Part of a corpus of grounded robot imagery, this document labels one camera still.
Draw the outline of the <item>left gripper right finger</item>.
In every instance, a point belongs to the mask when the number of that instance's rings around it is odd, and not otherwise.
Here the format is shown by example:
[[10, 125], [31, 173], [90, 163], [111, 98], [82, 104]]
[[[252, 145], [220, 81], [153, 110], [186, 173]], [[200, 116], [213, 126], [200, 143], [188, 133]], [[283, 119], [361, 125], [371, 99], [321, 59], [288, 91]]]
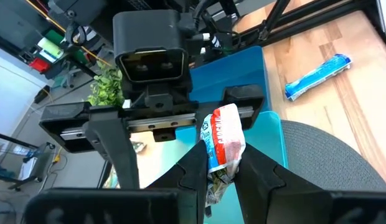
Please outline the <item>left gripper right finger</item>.
[[386, 224], [386, 192], [324, 190], [249, 144], [235, 187], [245, 224]]

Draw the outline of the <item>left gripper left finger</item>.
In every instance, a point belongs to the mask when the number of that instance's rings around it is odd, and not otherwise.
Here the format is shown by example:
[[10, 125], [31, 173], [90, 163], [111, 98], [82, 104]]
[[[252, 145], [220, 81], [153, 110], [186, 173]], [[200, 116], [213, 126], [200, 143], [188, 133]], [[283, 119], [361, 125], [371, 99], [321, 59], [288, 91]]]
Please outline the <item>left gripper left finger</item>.
[[27, 203], [24, 224], [203, 224], [206, 181], [199, 141], [145, 189], [45, 190]]

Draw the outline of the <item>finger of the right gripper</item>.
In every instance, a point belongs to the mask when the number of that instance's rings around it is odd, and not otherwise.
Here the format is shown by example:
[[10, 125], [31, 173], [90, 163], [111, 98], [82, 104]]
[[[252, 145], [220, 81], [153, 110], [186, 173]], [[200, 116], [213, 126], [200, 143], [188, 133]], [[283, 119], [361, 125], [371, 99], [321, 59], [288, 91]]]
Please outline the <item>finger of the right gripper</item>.
[[69, 153], [96, 151], [113, 165], [122, 189], [139, 189], [136, 153], [122, 113], [89, 102], [49, 105], [39, 126]]
[[217, 101], [200, 102], [196, 111], [196, 138], [200, 140], [200, 128], [204, 118], [213, 112], [213, 110], [228, 105], [236, 104], [242, 129], [250, 129], [255, 123], [259, 112], [265, 101], [261, 86], [256, 84], [237, 85], [225, 87], [222, 92], [222, 97]]

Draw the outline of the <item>green wrapper granola bar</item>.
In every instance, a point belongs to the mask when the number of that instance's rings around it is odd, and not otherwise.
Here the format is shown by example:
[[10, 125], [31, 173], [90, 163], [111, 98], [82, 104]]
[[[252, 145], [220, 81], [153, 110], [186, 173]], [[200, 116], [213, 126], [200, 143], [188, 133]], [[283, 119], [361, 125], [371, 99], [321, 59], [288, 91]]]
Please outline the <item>green wrapper granola bar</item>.
[[135, 153], [137, 154], [146, 149], [146, 144], [143, 142], [132, 141], [131, 143], [133, 145]]

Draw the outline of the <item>white red chocolate granola bar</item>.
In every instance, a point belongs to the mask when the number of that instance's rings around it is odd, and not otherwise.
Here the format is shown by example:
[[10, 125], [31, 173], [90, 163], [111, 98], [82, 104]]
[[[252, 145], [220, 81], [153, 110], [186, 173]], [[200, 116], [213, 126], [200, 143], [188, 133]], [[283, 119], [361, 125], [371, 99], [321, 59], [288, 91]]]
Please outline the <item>white red chocolate granola bar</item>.
[[219, 203], [238, 172], [246, 148], [238, 108], [233, 104], [208, 114], [200, 129], [208, 158], [205, 206]]

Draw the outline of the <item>blue wrapper granola bar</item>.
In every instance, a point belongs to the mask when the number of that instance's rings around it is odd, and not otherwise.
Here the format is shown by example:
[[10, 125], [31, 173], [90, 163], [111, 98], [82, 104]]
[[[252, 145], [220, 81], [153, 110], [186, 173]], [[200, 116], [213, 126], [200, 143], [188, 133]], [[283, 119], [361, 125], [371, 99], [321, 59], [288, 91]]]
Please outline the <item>blue wrapper granola bar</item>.
[[308, 90], [324, 83], [331, 77], [350, 69], [352, 60], [344, 54], [335, 54], [320, 66], [294, 82], [285, 85], [285, 96], [290, 101], [295, 101]]

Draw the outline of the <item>green brown granola bar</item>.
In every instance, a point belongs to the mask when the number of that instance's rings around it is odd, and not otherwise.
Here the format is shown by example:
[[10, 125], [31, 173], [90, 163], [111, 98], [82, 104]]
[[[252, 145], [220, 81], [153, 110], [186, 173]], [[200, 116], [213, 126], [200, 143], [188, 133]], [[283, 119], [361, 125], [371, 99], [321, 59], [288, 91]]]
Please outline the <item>green brown granola bar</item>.
[[118, 182], [118, 176], [116, 174], [115, 169], [112, 167], [110, 169], [109, 176], [105, 180], [105, 183], [103, 184], [104, 189], [119, 189], [120, 185]]

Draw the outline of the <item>dark blue plastic bin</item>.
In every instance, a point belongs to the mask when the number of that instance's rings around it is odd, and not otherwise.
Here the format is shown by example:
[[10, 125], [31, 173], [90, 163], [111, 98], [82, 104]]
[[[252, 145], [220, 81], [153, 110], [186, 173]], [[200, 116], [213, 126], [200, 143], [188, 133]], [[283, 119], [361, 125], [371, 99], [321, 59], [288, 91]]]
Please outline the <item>dark blue plastic bin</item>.
[[219, 101], [227, 86], [256, 84], [265, 96], [262, 111], [272, 110], [268, 72], [263, 49], [250, 47], [191, 70], [191, 100]]

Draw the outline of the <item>teal plastic bin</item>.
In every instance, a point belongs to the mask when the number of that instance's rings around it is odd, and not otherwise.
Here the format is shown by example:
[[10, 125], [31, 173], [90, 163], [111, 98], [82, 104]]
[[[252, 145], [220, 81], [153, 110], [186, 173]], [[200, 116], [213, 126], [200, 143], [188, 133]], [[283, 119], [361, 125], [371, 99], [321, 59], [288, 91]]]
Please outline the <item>teal plastic bin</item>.
[[[245, 140], [268, 157], [288, 167], [287, 150], [280, 117], [274, 111], [261, 112], [251, 129], [244, 131]], [[204, 217], [204, 224], [244, 224], [234, 184], [221, 201], [211, 206], [212, 216]]]

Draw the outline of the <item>green plant in white pot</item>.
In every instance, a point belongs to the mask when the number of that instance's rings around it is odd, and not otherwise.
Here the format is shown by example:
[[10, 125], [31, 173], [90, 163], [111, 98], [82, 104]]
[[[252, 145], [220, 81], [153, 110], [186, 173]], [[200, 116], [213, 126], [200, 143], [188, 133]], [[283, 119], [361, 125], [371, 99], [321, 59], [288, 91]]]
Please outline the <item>green plant in white pot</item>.
[[96, 63], [100, 73], [93, 77], [90, 85], [91, 94], [88, 102], [93, 106], [122, 106], [125, 98], [122, 94], [122, 73], [118, 68], [110, 67], [102, 62]]

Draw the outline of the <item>round grey woven mat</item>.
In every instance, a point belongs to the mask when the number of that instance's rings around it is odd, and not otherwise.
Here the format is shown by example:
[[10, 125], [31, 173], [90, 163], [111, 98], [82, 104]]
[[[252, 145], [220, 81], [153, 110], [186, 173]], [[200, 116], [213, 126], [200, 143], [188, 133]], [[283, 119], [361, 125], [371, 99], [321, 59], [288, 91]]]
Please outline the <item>round grey woven mat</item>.
[[290, 171], [323, 189], [386, 192], [380, 174], [345, 142], [304, 123], [281, 124]]

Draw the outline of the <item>red box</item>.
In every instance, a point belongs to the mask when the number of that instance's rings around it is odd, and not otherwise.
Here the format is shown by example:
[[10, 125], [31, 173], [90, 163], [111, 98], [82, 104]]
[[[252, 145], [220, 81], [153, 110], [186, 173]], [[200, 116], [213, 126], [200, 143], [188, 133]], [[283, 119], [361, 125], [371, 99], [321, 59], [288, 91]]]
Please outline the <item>red box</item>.
[[50, 63], [41, 58], [35, 58], [29, 63], [30, 68], [40, 73], [46, 72], [50, 68]]

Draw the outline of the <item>black aluminium table frame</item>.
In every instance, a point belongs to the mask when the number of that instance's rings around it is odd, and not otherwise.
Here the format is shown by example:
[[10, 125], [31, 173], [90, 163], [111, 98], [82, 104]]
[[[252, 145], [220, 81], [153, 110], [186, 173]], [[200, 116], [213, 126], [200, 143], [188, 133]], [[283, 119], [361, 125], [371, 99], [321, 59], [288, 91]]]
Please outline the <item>black aluminium table frame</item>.
[[312, 0], [287, 11], [290, 2], [276, 0], [264, 20], [239, 33], [232, 43], [243, 49], [264, 47], [356, 11], [365, 13], [386, 42], [386, 0]]

